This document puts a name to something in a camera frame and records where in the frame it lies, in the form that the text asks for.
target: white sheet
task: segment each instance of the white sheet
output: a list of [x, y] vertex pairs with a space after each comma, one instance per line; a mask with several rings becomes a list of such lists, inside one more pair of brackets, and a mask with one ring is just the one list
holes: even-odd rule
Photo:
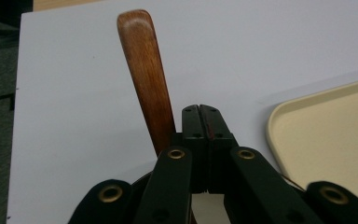
[[177, 130], [185, 106], [217, 107], [274, 167], [272, 108], [358, 80], [358, 1], [105, 1], [24, 14], [7, 223], [65, 223], [95, 184], [152, 169], [116, 27], [136, 8], [155, 23]]

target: wooden handle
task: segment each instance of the wooden handle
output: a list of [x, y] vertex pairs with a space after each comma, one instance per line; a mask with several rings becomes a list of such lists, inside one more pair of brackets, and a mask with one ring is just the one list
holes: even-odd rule
[[117, 18], [121, 46], [156, 154], [167, 148], [175, 132], [170, 96], [150, 15], [144, 10]]

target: table surface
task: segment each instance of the table surface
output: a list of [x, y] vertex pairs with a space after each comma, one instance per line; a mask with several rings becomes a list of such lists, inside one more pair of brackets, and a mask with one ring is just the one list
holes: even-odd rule
[[100, 0], [34, 0], [34, 11], [56, 7], [69, 7], [98, 1]]
[[275, 167], [272, 109], [358, 80], [358, 2], [103, 1], [24, 14], [8, 223], [66, 222], [98, 181], [155, 159], [116, 29], [135, 8], [154, 20], [178, 132], [185, 106], [215, 106]]

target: wooden tool handle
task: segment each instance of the wooden tool handle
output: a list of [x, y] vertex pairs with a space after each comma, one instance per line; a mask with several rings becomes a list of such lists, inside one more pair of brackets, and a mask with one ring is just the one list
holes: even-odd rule
[[117, 18], [121, 46], [156, 154], [167, 148], [175, 132], [170, 96], [150, 15], [144, 10]]

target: brass rivet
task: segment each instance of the brass rivet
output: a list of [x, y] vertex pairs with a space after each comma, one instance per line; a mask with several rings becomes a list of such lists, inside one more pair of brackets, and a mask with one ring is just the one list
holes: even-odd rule
[[173, 149], [173, 150], [168, 152], [168, 156], [171, 159], [178, 160], [178, 159], [181, 159], [181, 158], [183, 158], [185, 156], [185, 152], [180, 150], [180, 149]]
[[117, 201], [123, 195], [123, 189], [119, 185], [109, 185], [101, 189], [98, 198], [103, 203]]
[[319, 192], [331, 203], [347, 204], [350, 201], [347, 195], [345, 195], [341, 190], [333, 187], [323, 186]]
[[244, 160], [251, 160], [255, 157], [255, 154], [247, 149], [238, 151], [238, 156]]

